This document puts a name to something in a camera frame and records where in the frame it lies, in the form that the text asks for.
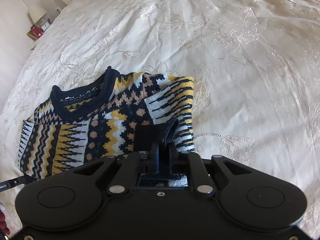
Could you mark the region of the navy yellow patterned knit sweater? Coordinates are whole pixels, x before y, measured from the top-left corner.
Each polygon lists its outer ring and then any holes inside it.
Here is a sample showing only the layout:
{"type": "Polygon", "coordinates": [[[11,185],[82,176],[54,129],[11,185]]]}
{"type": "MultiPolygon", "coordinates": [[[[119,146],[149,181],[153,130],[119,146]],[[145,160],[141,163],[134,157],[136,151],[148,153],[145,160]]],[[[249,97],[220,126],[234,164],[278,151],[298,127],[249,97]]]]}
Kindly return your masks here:
{"type": "Polygon", "coordinates": [[[153,143],[193,151],[193,96],[192,77],[113,68],[83,87],[54,86],[22,123],[19,168],[43,179],[108,155],[149,151],[153,143]]]}

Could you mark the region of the cream embroidered bedspread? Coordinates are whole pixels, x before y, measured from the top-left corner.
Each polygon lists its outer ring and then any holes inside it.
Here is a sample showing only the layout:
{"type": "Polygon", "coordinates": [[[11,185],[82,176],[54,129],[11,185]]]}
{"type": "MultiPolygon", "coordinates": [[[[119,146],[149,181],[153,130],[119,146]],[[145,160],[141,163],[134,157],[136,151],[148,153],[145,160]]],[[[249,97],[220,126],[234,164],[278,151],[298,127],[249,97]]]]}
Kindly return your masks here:
{"type": "Polygon", "coordinates": [[[123,74],[195,79],[195,151],[304,191],[319,237],[319,0],[72,0],[26,61],[1,113],[1,180],[20,175],[22,121],[49,97],[123,74]]]}

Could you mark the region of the cream nightstand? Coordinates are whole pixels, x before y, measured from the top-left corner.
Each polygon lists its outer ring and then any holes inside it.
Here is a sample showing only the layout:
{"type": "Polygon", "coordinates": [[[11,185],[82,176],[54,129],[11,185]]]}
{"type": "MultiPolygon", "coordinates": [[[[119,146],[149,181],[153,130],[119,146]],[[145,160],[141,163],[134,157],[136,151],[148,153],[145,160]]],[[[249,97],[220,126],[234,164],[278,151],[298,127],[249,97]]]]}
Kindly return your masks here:
{"type": "Polygon", "coordinates": [[[34,50],[36,48],[36,46],[38,45],[39,41],[41,40],[41,37],[39,37],[38,39],[36,39],[33,44],[30,46],[30,50],[34,50]]]}

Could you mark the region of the red item on nightstand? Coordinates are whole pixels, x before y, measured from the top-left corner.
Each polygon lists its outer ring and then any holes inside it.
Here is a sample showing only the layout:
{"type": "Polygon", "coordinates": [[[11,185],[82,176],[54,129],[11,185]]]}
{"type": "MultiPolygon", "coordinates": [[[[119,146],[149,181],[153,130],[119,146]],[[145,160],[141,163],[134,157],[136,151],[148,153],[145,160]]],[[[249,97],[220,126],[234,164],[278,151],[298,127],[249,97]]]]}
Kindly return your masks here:
{"type": "Polygon", "coordinates": [[[36,37],[41,37],[43,35],[42,29],[36,25],[33,25],[30,30],[36,37]]]}

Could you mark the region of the small white alarm clock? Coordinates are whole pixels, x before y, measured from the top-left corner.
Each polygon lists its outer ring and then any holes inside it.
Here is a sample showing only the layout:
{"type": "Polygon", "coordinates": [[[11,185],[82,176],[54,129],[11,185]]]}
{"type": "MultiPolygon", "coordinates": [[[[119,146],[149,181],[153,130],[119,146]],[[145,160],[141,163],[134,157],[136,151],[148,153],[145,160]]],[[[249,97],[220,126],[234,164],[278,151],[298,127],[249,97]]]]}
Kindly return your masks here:
{"type": "Polygon", "coordinates": [[[48,28],[50,27],[50,23],[48,21],[44,22],[40,28],[42,29],[42,31],[46,31],[48,28]]]}

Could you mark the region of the cream bedside lamp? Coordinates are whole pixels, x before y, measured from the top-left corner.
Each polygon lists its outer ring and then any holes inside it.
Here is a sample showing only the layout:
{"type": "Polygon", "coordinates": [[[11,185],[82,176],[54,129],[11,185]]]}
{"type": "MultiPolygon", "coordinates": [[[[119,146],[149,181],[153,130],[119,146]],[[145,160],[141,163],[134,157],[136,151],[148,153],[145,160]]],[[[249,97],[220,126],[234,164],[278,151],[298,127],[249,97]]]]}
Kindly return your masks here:
{"type": "Polygon", "coordinates": [[[28,8],[28,13],[33,24],[36,24],[47,13],[47,11],[42,6],[36,4],[28,8]]]}

